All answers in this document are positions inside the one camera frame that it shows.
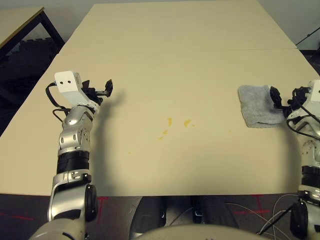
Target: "black table leg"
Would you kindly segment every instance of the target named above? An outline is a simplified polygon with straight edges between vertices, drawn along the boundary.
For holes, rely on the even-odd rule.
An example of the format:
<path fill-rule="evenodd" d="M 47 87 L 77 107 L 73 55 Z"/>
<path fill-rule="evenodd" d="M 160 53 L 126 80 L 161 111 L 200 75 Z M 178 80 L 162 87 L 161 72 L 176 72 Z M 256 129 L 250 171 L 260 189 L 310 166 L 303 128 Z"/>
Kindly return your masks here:
<path fill-rule="evenodd" d="M 49 18 L 47 17 L 44 11 L 42 11 L 39 14 L 39 16 L 41 17 L 41 21 L 40 21 L 41 24 L 43 25 L 45 30 L 48 32 L 50 37 L 53 39 L 55 44 L 58 46 L 58 48 L 61 49 L 65 44 L 65 41 L 62 39 L 62 37 L 60 36 L 60 34 L 58 33 L 54 25 L 51 23 L 51 21 L 49 20 Z"/>
<path fill-rule="evenodd" d="M 21 29 L 16 35 L 13 36 L 5 45 L 0 48 L 0 60 L 9 53 L 15 45 L 17 45 L 28 33 L 31 32 L 39 23 L 43 25 L 45 30 L 49 33 L 54 43 L 60 50 L 65 41 L 62 39 L 56 28 L 53 26 L 47 15 L 42 11 L 34 19 L 32 19 L 23 29 Z"/>
<path fill-rule="evenodd" d="M 9 53 L 15 45 L 17 45 L 28 33 L 32 31 L 41 22 L 41 17 L 38 15 L 31 20 L 24 28 L 13 36 L 5 45 L 0 48 L 0 60 Z"/>

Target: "red tape mark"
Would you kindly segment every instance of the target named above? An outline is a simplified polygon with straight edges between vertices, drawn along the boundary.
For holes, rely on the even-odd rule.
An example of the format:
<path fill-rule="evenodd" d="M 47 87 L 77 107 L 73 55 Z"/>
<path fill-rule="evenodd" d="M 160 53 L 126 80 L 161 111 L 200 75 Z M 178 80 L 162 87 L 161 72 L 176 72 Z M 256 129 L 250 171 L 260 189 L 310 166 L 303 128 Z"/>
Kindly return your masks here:
<path fill-rule="evenodd" d="M 256 197 L 256 201 L 258 203 L 259 209 L 260 211 L 262 211 L 262 206 L 261 206 L 261 202 L 260 202 L 260 197 L 263 196 L 263 194 L 255 194 L 255 195 L 251 195 L 253 197 Z"/>
<path fill-rule="evenodd" d="M 270 213 L 270 210 L 255 210 L 254 211 L 257 214 L 268 214 Z M 233 214 L 253 214 L 252 211 L 234 211 Z"/>
<path fill-rule="evenodd" d="M 97 224 L 100 224 L 100 219 L 101 219 L 101 212 L 102 212 L 102 207 L 104 205 L 104 201 L 107 200 L 107 196 L 98 196 L 99 200 L 99 211 L 98 211 L 98 221 Z"/>
<path fill-rule="evenodd" d="M 35 220 L 33 217 L 29 217 L 29 216 L 8 216 L 8 214 L 3 212 L 0 212 L 0 216 L 6 216 L 8 218 L 13 218 L 13 219 Z"/>
<path fill-rule="evenodd" d="M 9 216 L 9 218 L 13 218 L 13 219 L 23 219 L 23 220 L 34 220 L 33 217 L 28 217 L 28 216 Z"/>

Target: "yellow stain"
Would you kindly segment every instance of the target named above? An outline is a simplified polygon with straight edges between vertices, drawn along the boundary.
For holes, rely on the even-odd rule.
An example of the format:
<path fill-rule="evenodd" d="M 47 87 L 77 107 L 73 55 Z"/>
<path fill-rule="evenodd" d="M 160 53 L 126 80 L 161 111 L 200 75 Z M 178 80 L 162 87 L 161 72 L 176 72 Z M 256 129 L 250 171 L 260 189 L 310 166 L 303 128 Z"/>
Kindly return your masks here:
<path fill-rule="evenodd" d="M 184 126 L 187 128 L 190 123 L 191 123 L 191 119 L 188 119 L 184 121 Z"/>

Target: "silver robot arm segment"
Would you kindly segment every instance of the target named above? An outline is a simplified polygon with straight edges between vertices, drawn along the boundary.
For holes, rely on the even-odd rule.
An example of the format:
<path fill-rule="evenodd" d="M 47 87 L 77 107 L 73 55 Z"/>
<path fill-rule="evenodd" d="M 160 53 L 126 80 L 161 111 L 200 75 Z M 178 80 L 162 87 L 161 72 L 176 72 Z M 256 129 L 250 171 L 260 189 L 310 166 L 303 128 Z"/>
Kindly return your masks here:
<path fill-rule="evenodd" d="M 85 223 L 95 219 L 98 212 L 97 192 L 91 183 L 89 170 L 90 131 L 93 119 L 99 112 L 103 99 L 113 90 L 111 80 L 105 91 L 89 88 L 89 82 L 81 82 L 76 72 L 65 71 L 54 75 L 59 92 L 72 104 L 62 121 L 59 136 L 58 163 L 53 177 L 48 208 L 48 222 L 30 239 L 83 240 L 87 238 Z M 48 96 L 57 106 L 52 96 Z"/>
<path fill-rule="evenodd" d="M 281 105 L 280 94 L 275 108 L 283 110 L 288 127 L 297 133 L 301 151 L 299 201 L 291 209 L 290 230 L 300 239 L 320 239 L 320 80 L 292 92 L 289 106 Z"/>

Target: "black cable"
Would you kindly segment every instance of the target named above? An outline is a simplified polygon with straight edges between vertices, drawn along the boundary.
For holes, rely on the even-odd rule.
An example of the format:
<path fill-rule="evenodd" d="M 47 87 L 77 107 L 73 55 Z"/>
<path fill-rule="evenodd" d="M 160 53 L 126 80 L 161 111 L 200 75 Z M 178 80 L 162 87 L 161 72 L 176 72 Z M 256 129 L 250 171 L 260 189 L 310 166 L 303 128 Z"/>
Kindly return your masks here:
<path fill-rule="evenodd" d="M 50 83 L 46 88 L 45 88 L 45 93 L 47 97 L 49 98 L 50 102 L 57 108 L 60 109 L 66 109 L 66 107 L 59 105 L 56 100 L 52 97 L 51 92 L 50 92 L 50 87 L 57 86 L 55 82 Z"/>
<path fill-rule="evenodd" d="M 306 40 L 308 37 L 310 37 L 312 34 L 314 34 L 316 31 L 318 31 L 320 29 L 320 27 L 318 27 L 316 30 L 314 30 L 313 32 L 309 33 L 306 35 L 306 37 L 304 39 L 302 39 L 301 41 L 299 41 L 296 45 L 302 43 L 304 40 Z"/>
<path fill-rule="evenodd" d="M 286 215 L 290 210 L 292 209 L 292 206 L 289 207 L 287 210 L 285 210 L 279 217 L 277 217 L 276 220 L 271 222 L 267 227 L 265 227 L 263 230 L 259 232 L 259 235 L 264 234 L 269 228 L 271 228 L 273 225 L 275 225 L 284 215 Z"/>
<path fill-rule="evenodd" d="M 314 120 L 316 120 L 319 124 L 320 124 L 320 119 L 317 118 L 314 114 L 312 114 L 311 112 L 309 112 L 304 106 L 302 106 L 302 104 L 297 100 L 297 96 L 296 96 L 296 91 L 297 89 L 292 91 L 292 98 L 293 100 L 295 100 L 295 102 L 299 105 L 300 108 L 302 108 L 307 114 L 309 114 L 310 117 L 312 117 Z"/>
<path fill-rule="evenodd" d="M 294 131 L 295 133 L 297 134 L 301 134 L 301 135 L 304 135 L 304 136 L 307 136 L 307 137 L 310 137 L 310 138 L 313 138 L 313 139 L 316 139 L 316 140 L 319 140 L 320 141 L 320 137 L 317 137 L 317 136 L 313 136 L 313 135 L 310 135 L 310 134 L 307 134 L 307 133 L 304 133 L 304 132 L 301 132 L 301 131 L 298 131 L 298 130 L 295 130 L 294 128 L 292 128 L 289 124 L 290 121 L 292 121 L 293 119 L 288 119 L 286 121 L 286 125 L 289 127 L 290 130 Z"/>
<path fill-rule="evenodd" d="M 52 114 L 53 114 L 57 119 L 59 119 L 60 122 L 63 122 L 63 120 L 56 114 L 56 111 L 64 112 L 65 115 L 67 116 L 68 113 L 70 112 L 70 108 L 57 108 L 57 109 L 54 109 L 54 110 L 52 111 Z"/>

